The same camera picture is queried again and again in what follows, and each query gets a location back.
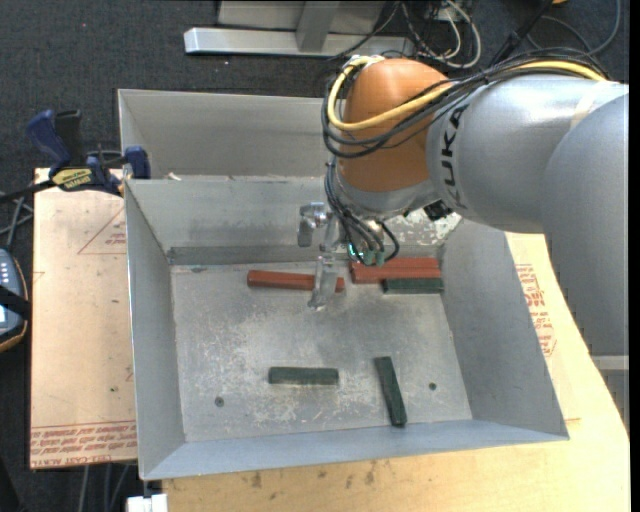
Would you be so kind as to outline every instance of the wire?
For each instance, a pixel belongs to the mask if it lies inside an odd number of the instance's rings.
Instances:
[[[100,156],[101,154],[122,157],[122,151],[118,151],[117,149],[96,149],[95,151],[87,152],[87,156]]]
[[[455,50],[453,50],[452,53],[442,53],[442,54],[436,54],[435,52],[433,52],[433,50],[431,50],[431,48],[429,48],[429,46],[426,44],[426,41],[418,34],[418,32],[416,31],[413,23],[411,23],[411,18],[409,16],[409,11],[407,9],[406,4],[403,2],[402,3],[402,12],[404,14],[404,18],[405,21],[407,23],[407,28],[409,29],[409,32],[411,33],[411,35],[413,36],[414,42],[422,49],[422,51],[418,51],[416,53],[417,56],[421,56],[421,57],[426,57],[428,59],[431,60],[435,60],[437,62],[440,62],[442,64],[444,64],[445,66],[451,68],[451,69],[468,69],[471,68],[473,66],[475,66],[479,60],[480,57],[482,56],[482,40],[480,38],[480,32],[478,31],[478,28],[476,27],[475,23],[473,23],[471,21],[471,17],[462,10],[462,8],[460,8],[460,6],[458,6],[455,2],[452,2],[451,0],[446,0],[447,6],[450,7],[451,9],[454,9],[459,16],[469,25],[469,27],[471,28],[471,32],[473,34],[473,38],[474,38],[474,47],[475,47],[475,55],[474,57],[469,61],[469,62],[463,62],[463,63],[454,63],[451,62],[450,59],[453,58],[454,56],[458,55],[458,53],[460,52],[460,49],[462,47],[462,40],[460,37],[460,32],[458,31],[458,28],[455,24],[455,22],[453,21],[453,19],[451,18],[451,14],[449,12],[449,9],[447,9],[445,11],[445,14],[447,15],[447,17],[449,18],[450,24],[453,27],[453,30],[455,32],[456,35],[456,39],[457,39],[457,47]]]
[[[33,215],[27,215],[25,217],[22,217],[18,222],[16,222],[16,226],[22,226],[25,222],[29,222],[31,219],[33,219]],[[7,226],[6,228],[0,229],[0,235],[4,235],[5,233],[8,233],[10,230],[11,230],[11,226]]]
[[[20,217],[20,210],[22,209],[22,205],[24,204],[25,198],[22,196],[18,200],[18,205],[13,211],[13,218],[11,219],[11,224],[9,225],[9,234],[7,235],[7,251],[11,250],[11,245],[13,244],[13,237],[16,234],[16,228],[18,227],[18,219]]]
[[[511,55],[511,53],[518,46],[520,46],[522,39],[531,31],[533,26],[538,22],[545,11],[547,11],[551,7],[552,3],[553,0],[540,0],[540,4],[538,5],[538,8],[534,12],[533,16],[531,16],[531,18],[529,18],[524,23],[524,25],[509,34],[509,37],[507,37],[507,40],[502,44],[498,52],[493,56],[489,65],[494,66],[499,62],[507,59],[509,55]]]
[[[598,53],[600,53],[603,50],[607,49],[609,47],[609,45],[611,44],[611,42],[615,39],[616,35],[618,34],[618,30],[620,29],[620,20],[622,18],[622,6],[621,6],[621,3],[622,3],[621,0],[615,0],[616,14],[615,14],[615,19],[614,19],[614,23],[613,23],[613,28],[611,29],[611,32],[609,33],[607,38],[604,40],[604,42],[602,42],[596,48],[592,48],[591,45],[589,44],[589,42],[584,38],[584,36],[582,34],[580,34],[580,32],[578,32],[569,23],[566,23],[565,21],[563,21],[561,19],[558,19],[558,18],[555,18],[553,16],[546,16],[546,15],[542,16],[540,19],[543,19],[545,21],[551,21],[553,23],[557,23],[561,27],[564,27],[569,32],[571,32],[584,45],[585,49],[587,50],[587,55],[597,55]],[[533,37],[531,37],[531,34],[527,34],[527,41],[529,41],[529,43],[531,43],[535,48],[542,49],[542,46],[540,46],[533,39]]]
[[[351,250],[353,251],[353,255],[356,259],[362,263],[363,265],[372,266],[376,265],[376,262],[367,263],[364,261],[359,251],[356,250],[356,242],[354,240],[354,235],[352,231],[355,231],[362,241],[365,243],[366,248],[370,252],[384,254],[385,246],[383,240],[376,234],[371,227],[369,227],[365,222],[361,221],[357,217],[355,217],[351,211],[347,207],[345,207],[338,197],[335,194],[335,189],[333,188],[333,174],[335,172],[335,158],[328,165],[327,174],[325,176],[325,193],[327,196],[327,201],[331,206],[334,214],[337,216],[342,228],[344,230],[345,236],[347,238],[347,242]],[[400,251],[400,243],[397,238],[393,235],[391,230],[384,224],[384,222],[380,222],[374,219],[371,219],[372,222],[375,222],[380,226],[380,228],[389,236],[390,240],[393,242],[394,250],[391,255],[385,258],[385,261],[389,261],[395,258]]]
[[[107,467],[105,469],[105,475],[104,475],[104,491],[102,493],[102,498],[103,498],[102,508],[104,512],[109,512],[109,505],[110,505],[109,498],[111,497],[111,493],[109,491],[111,490],[112,471],[113,471],[113,465],[107,464]]]
[[[438,84],[433,84],[432,86],[424,89],[423,92],[428,92],[429,90],[432,90],[437,85]],[[470,93],[466,92],[466,90],[463,89],[460,85],[455,86],[452,89],[456,89],[456,90],[453,91],[453,92],[452,92],[452,90],[450,90],[449,93],[447,94],[447,100],[448,100],[447,104],[450,105],[450,106],[454,106],[457,102],[461,101],[466,96],[468,96],[468,94],[470,94]],[[397,134],[399,134],[401,132],[404,132],[405,129],[407,129],[407,128],[415,125],[415,124],[418,124],[422,120],[424,120],[424,119],[428,118],[429,116],[431,116],[432,114],[435,114],[436,110],[440,107],[440,102],[441,101],[442,101],[442,98],[439,98],[438,100],[435,100],[432,105],[430,105],[428,107],[425,107],[421,111],[416,111],[416,112],[410,114],[403,121],[398,123],[395,127],[393,127],[392,129],[388,130],[384,134],[376,135],[376,136],[368,138],[368,139],[355,139],[355,138],[353,138],[353,136],[349,132],[346,132],[346,134],[351,137],[350,139],[346,139],[344,137],[341,137],[339,134],[334,133],[333,131],[331,131],[331,127],[329,125],[329,121],[328,121],[327,117],[325,115],[322,115],[321,116],[321,121],[322,121],[323,134],[325,136],[325,143],[327,143],[327,147],[330,149],[330,151],[333,154],[335,154],[336,156],[341,156],[342,158],[358,158],[360,156],[363,156],[364,154],[369,154],[369,153],[371,153],[373,151],[376,151],[378,149],[389,149],[389,148],[395,147],[399,143],[395,143],[392,146],[387,146],[385,144],[394,135],[397,135]],[[441,111],[439,114],[436,115],[436,117],[431,118],[431,120],[428,123],[426,123],[424,126],[420,127],[418,130],[416,130],[414,133],[412,133],[409,137],[405,137],[402,142],[404,142],[407,139],[411,138],[413,135],[416,135],[420,131],[426,129],[430,123],[434,122],[436,119],[438,119],[439,117],[441,117],[445,113],[446,112],[444,110]],[[331,139],[331,140],[333,140],[335,142],[338,142],[340,144],[344,144],[344,145],[347,145],[347,146],[363,146],[363,147],[366,147],[367,149],[363,150],[361,152],[351,152],[351,153],[343,154],[342,152],[340,152],[336,148],[333,148],[332,146],[330,147],[327,139]]]
[[[329,118],[329,122],[335,128],[344,130],[344,131],[359,131],[364,130],[366,128],[371,128],[373,126],[378,126],[385,121],[389,121],[390,119],[409,114],[417,109],[423,108],[432,101],[436,100],[439,97],[442,97],[448,89],[450,89],[455,82],[442,82],[434,89],[429,92],[421,95],[418,98],[415,98],[411,101],[405,102],[393,109],[387,110],[386,112],[382,112],[373,117],[365,119],[363,121],[355,122],[355,123],[346,123],[341,121],[335,113],[335,105],[337,101],[337,97],[340,93],[340,89],[344,84],[345,80],[359,67],[365,67],[370,64],[374,64],[384,60],[384,57],[375,56],[375,57],[357,57],[355,59],[351,59],[342,70],[331,86],[331,90],[329,92],[329,97],[327,100],[327,116]],[[553,72],[557,71],[567,71],[571,74],[581,76],[584,78],[589,78],[591,80],[605,80],[606,78],[599,72],[590,69],[584,64],[567,61],[567,60],[532,60],[530,62],[523,62],[521,64],[512,66],[513,69],[517,70],[529,70],[529,69],[537,69]],[[495,67],[496,70],[502,70],[503,67],[497,65]]]
[[[398,12],[398,7],[400,6],[400,2],[394,2],[393,3],[393,8],[391,10],[391,13],[389,14],[389,16],[387,16],[387,19],[384,21],[384,23],[382,23],[382,25],[380,25],[377,29],[373,30],[372,32],[370,32],[368,35],[366,35],[363,39],[361,39],[357,44],[353,45],[351,48],[347,48],[346,50],[332,56],[329,57],[327,60],[337,60],[337,59],[341,59],[343,57],[347,57],[349,56],[352,52],[354,52],[355,50],[357,50],[358,48],[360,48],[364,43],[366,43],[367,41],[369,41],[369,39],[371,39],[372,37],[378,35],[380,32],[382,32],[388,25],[389,23],[391,23],[391,20],[393,20],[393,18],[395,17],[396,13]]]
[[[80,499],[78,500],[78,512],[84,511],[84,504],[87,498],[87,484],[89,482],[89,465],[84,467],[82,486],[80,487]]]
[[[42,181],[40,183],[36,183],[35,185],[30,185],[27,188],[22,190],[18,190],[16,192],[9,192],[8,194],[4,194],[0,196],[0,203],[8,203],[9,201],[15,201],[20,199],[23,196],[35,194],[36,192],[40,192],[41,190],[46,190],[48,188],[55,187],[56,184],[51,180]]]
[[[113,491],[113,495],[111,496],[111,502],[109,503],[109,512],[112,512],[116,503],[118,502],[118,497],[120,496],[120,489],[122,488],[122,484],[124,484],[124,479],[129,472],[129,468],[131,466],[129,464],[125,464],[122,473],[120,474],[120,478],[118,478],[118,483],[116,484],[116,488]]]
[[[6,196],[6,195],[7,195],[7,193],[6,193],[6,192],[3,192],[2,190],[0,190],[0,197],[1,197],[1,196]],[[14,200],[13,200],[13,202],[14,202],[15,204],[18,204],[18,202],[19,202],[19,201],[20,201],[20,199],[14,199]],[[29,206],[28,204],[23,204],[23,205],[22,205],[22,208],[23,208],[23,209],[25,209],[25,210],[27,210],[27,211],[33,212],[33,208],[32,208],[31,206]]]

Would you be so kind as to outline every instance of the metal base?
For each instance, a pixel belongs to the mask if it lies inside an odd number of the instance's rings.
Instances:
[[[296,32],[271,30],[240,30],[228,28],[192,28],[185,32],[187,54],[260,54],[331,57],[355,46],[361,35],[328,34],[318,51],[302,51]],[[411,43],[404,37],[372,37],[352,53],[375,55],[385,51],[407,52]]]

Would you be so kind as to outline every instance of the bin floor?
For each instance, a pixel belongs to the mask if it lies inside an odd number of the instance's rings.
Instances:
[[[390,356],[408,423],[472,419],[440,295],[353,285],[324,310],[311,293],[249,288],[250,269],[313,274],[310,263],[174,266],[188,442],[389,424],[373,359]],[[272,366],[330,367],[337,386],[269,384]]]

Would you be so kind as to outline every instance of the black cable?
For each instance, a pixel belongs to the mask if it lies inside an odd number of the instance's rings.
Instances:
[[[545,21],[551,21],[553,23],[557,23],[561,27],[564,27],[571,34],[573,34],[578,39],[578,41],[580,41],[580,43],[584,45],[585,49],[587,50],[587,55],[596,55],[609,47],[611,42],[615,39],[616,35],[618,34],[618,30],[620,29],[620,20],[622,17],[621,0],[615,0],[615,4],[616,4],[616,14],[614,18],[613,28],[611,29],[611,32],[609,32],[609,35],[604,40],[604,42],[598,45],[596,48],[592,48],[591,44],[585,39],[585,37],[582,34],[580,34],[580,32],[578,32],[569,23],[561,19],[555,18],[553,16],[542,16],[540,19]],[[527,41],[529,41],[529,43],[531,43],[537,49],[542,48],[538,43],[534,41],[531,34],[527,34]]]
[[[78,512],[84,511],[84,505],[87,501],[87,484],[89,483],[89,465],[84,467],[84,475],[82,477],[82,485],[80,486],[80,498],[78,499]]]
[[[400,50],[385,50],[383,52],[380,52],[380,55],[382,57],[391,57],[391,56],[396,56],[396,57],[405,57],[405,58],[409,58],[410,54],[405,53],[404,51],[400,51]]]
[[[466,95],[464,95],[462,98],[460,98],[459,100],[457,100],[456,102],[452,103],[452,104],[447,104],[447,108],[446,109],[442,109],[438,115],[434,116],[433,119],[431,119],[431,121],[429,121],[429,123],[425,126],[423,126],[422,128],[419,128],[417,130],[415,130],[414,132],[411,132],[409,135],[407,135],[406,137],[402,138],[401,140],[399,140],[398,142],[394,142],[393,144],[391,144],[390,146],[383,146],[382,148],[380,148],[381,150],[385,150],[385,149],[393,149],[393,148],[397,148],[398,146],[401,146],[402,144],[404,144],[405,142],[407,142],[408,140],[412,139],[413,137],[415,137],[416,135],[418,135],[420,132],[426,130],[427,128],[429,128],[429,126],[431,126],[433,123],[435,123],[438,119],[440,119],[442,116],[444,116],[447,112],[450,112],[452,109],[454,109],[455,107],[457,107],[460,103],[462,103],[466,98],[469,97],[471,93],[468,93]]]
[[[109,512],[110,498],[111,498],[111,472],[113,470],[112,464],[107,464],[104,475],[104,491],[102,493],[103,497],[103,511]]]
[[[122,156],[122,151],[118,151],[117,149],[96,149],[95,151],[88,151],[87,156],[99,156],[101,153],[102,155]]]
[[[22,226],[25,222],[29,222],[31,219],[33,219],[33,215],[27,215],[25,217],[22,217],[20,220],[18,220],[18,222],[16,222],[16,227]],[[7,226],[6,228],[0,229],[0,235],[4,235],[5,233],[8,233],[10,230],[11,230],[11,226]]]
[[[120,489],[124,484],[124,479],[126,478],[130,467],[131,466],[129,464],[125,464],[124,469],[120,474],[120,478],[118,478],[118,483],[116,484],[116,488],[113,491],[113,495],[111,497],[111,502],[109,503],[109,512],[113,512],[113,509],[116,506],[116,503],[118,502],[118,497],[120,496]]]
[[[13,211],[13,218],[11,219],[11,224],[9,225],[9,234],[7,235],[7,251],[11,251],[11,245],[13,244],[13,237],[16,233],[16,228],[18,227],[18,219],[20,218],[20,210],[22,210],[22,205],[24,204],[25,197],[22,196],[18,199],[18,204]]]
[[[8,203],[9,201],[13,201],[14,199],[20,199],[21,197],[28,196],[30,194],[35,194],[36,192],[40,192],[41,190],[46,190],[48,188],[55,187],[56,184],[52,181],[43,181],[42,183],[37,183],[35,185],[30,185],[27,188],[22,190],[18,190],[16,192],[10,192],[9,194],[5,194],[0,196],[0,204]]]
[[[398,255],[398,253],[400,252],[400,242],[398,242],[398,239],[395,237],[395,235],[392,233],[392,231],[387,227],[387,225],[384,222],[380,222],[380,225],[382,226],[382,229],[384,230],[384,232],[387,235],[389,235],[389,238],[393,242],[393,247],[394,247],[393,252],[391,253],[391,256],[384,259],[384,261],[386,262],[386,261],[392,260]]]
[[[358,235],[360,235],[362,240],[367,245],[367,249],[369,251],[382,252],[384,250],[384,243],[382,242],[380,237],[378,237],[378,235],[374,233],[369,226],[355,217],[349,211],[349,209],[344,207],[344,205],[342,205],[338,200],[335,194],[335,190],[333,189],[333,167],[334,166],[330,164],[329,168],[327,169],[327,174],[324,180],[325,194],[327,196],[329,205],[331,206],[334,214],[338,217],[338,220],[342,225],[345,236],[347,237],[347,241],[352,245],[352,247],[355,247],[353,235],[351,233],[351,230],[354,230],[358,233]],[[354,253],[361,263],[366,264],[357,251],[354,250]]]
[[[554,49],[552,52],[530,52],[531,55],[522,54],[515,57],[511,57],[502,61],[501,63],[493,66],[488,70],[481,71],[479,73],[475,73],[463,80],[454,82],[451,87],[446,91],[445,94],[440,95],[435,98],[429,104],[423,106],[421,109],[416,110],[415,112],[409,114],[405,119],[401,122],[397,123],[394,127],[387,130],[384,133],[378,134],[373,137],[369,137],[366,139],[356,139],[348,132],[344,132],[349,137],[343,137],[338,133],[334,133],[334,130],[330,126],[330,122],[327,116],[327,106],[328,106],[328,92],[323,99],[322,106],[322,114],[321,114],[321,122],[323,128],[323,139],[325,141],[325,145],[334,155],[350,159],[350,158],[359,158],[362,156],[369,155],[379,149],[385,149],[394,146],[385,146],[389,139],[394,135],[397,135],[411,126],[415,126],[417,123],[422,122],[428,116],[434,114],[440,108],[450,110],[454,105],[460,102],[461,98],[464,98],[471,94],[473,91],[478,89],[484,85],[490,85],[498,83],[499,81],[506,80],[509,78],[513,78],[516,76],[522,76],[526,74],[534,74],[534,73],[544,73],[549,72],[555,75],[565,75],[565,76],[576,76],[576,73],[573,73],[568,70],[561,70],[555,68],[519,68],[523,64],[529,62],[535,62],[540,60],[543,56],[545,60],[562,60],[563,62],[574,62],[577,64],[581,64],[583,66],[588,66],[590,69],[602,74],[602,70],[597,65],[595,59],[592,56],[584,54],[584,52],[578,51],[566,51],[563,49],[562,52],[558,52],[558,49]],[[426,88],[423,92],[421,92],[418,96],[428,92],[434,86],[430,86]],[[333,143],[342,144],[344,146],[357,146],[364,148],[361,151],[349,151],[346,152],[335,147]]]
[[[489,65],[493,66],[498,62],[501,62],[504,59],[506,59],[509,55],[511,55],[511,53],[518,46],[520,46],[520,43],[522,42],[522,40],[531,31],[531,29],[538,22],[540,17],[551,7],[552,3],[553,3],[553,0],[541,0],[540,6],[536,10],[536,12],[533,14],[533,16],[530,19],[528,19],[520,28],[518,28],[517,30],[509,34],[509,37],[507,37],[507,40],[504,42],[502,47],[498,50],[498,52],[495,54],[493,59],[491,59],[491,62],[489,63]]]
[[[454,57],[457,56],[458,54],[463,55],[465,52],[463,51],[463,48],[465,47],[465,38],[463,34],[466,33],[466,31],[463,29],[462,31],[458,29],[458,26],[455,24],[455,22],[453,21],[453,19],[450,19],[450,23],[452,24],[454,30],[457,33],[457,40],[458,40],[458,44],[459,44],[459,48],[456,50],[455,55],[451,55],[448,56],[446,53],[443,52],[436,52],[434,51],[430,44],[424,39],[423,36],[421,36],[418,31],[416,30],[416,28],[414,27],[413,23],[411,22],[411,17],[409,16],[409,9],[407,8],[407,3],[403,2],[402,3],[402,12],[404,15],[404,19],[407,25],[407,29],[409,32],[409,37],[411,38],[411,40],[414,42],[416,49],[419,49],[422,53],[420,53],[420,51],[416,51],[415,55],[423,60],[427,60],[429,62],[436,62],[437,64],[441,65],[441,66],[445,66],[447,69],[452,69],[452,70],[463,70],[463,69],[470,69],[473,68],[478,61],[480,60],[480,56],[481,56],[481,41],[480,41],[480,34],[477,31],[477,28],[475,27],[475,25],[473,24],[473,20],[471,18],[471,15],[469,13],[464,13],[463,11],[460,10],[459,8],[456,8],[456,5],[452,2],[446,2],[447,3],[447,7],[448,8],[453,8],[456,9],[458,11],[458,15],[461,16],[464,21],[466,22],[466,24],[468,25],[469,29],[471,30],[471,43],[470,43],[470,49],[473,50],[474,46],[476,47],[476,55],[471,58],[468,61],[463,61],[463,62],[454,62],[455,59]]]
[[[434,30],[432,30],[433,22],[435,18],[438,16],[438,13],[440,11],[439,2],[437,6],[432,6],[430,8],[428,19],[425,19],[423,15],[416,13],[415,7],[411,8],[412,2],[404,1],[402,3],[404,4],[402,8],[402,13],[403,13],[403,17],[405,18],[405,23],[407,24],[407,28],[409,29],[409,35],[411,36],[411,39],[413,40],[413,42],[417,43],[414,46],[414,49],[417,48],[417,46],[421,46],[423,49],[431,48],[431,39],[433,38],[433,33],[435,32]],[[415,27],[413,26],[413,23],[411,22],[411,18],[409,14],[412,14],[416,20],[419,20],[422,23],[422,31],[421,31],[422,34],[418,34],[418,30],[416,30]],[[428,39],[425,39],[424,37],[425,33],[428,34],[427,36]]]
[[[7,195],[5,192],[3,192],[2,190],[0,190],[0,197]],[[19,199],[14,199],[13,202],[15,204],[18,204]],[[33,208],[31,206],[29,206],[28,204],[23,204],[22,208],[33,213]]]
[[[347,57],[349,56],[352,52],[354,52],[355,50],[357,50],[358,48],[360,48],[364,43],[366,43],[369,39],[371,39],[374,36],[377,36],[380,32],[382,32],[388,25],[389,23],[391,23],[391,20],[393,20],[393,18],[395,17],[396,13],[398,12],[398,7],[400,6],[400,2],[394,2],[393,3],[393,8],[391,10],[391,13],[389,14],[389,16],[387,16],[387,19],[384,21],[384,23],[382,23],[382,25],[380,25],[377,29],[371,31],[369,34],[367,34],[364,38],[362,38],[360,41],[358,41],[358,43],[356,43],[355,45],[353,45],[351,48],[347,48],[346,50],[332,56],[329,57],[327,60],[337,60],[337,59],[341,59],[343,57]]]

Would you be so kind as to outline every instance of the dark green bar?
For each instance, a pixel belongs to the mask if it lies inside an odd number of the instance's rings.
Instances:
[[[407,411],[404,408],[393,362],[390,357],[376,357],[374,362],[380,378],[382,394],[391,417],[391,424],[396,427],[402,427],[407,423]]]
[[[335,368],[295,368],[273,366],[269,368],[269,384],[303,384],[334,386],[338,384]]]
[[[388,294],[440,293],[444,283],[439,277],[420,279],[385,279],[382,290]]]

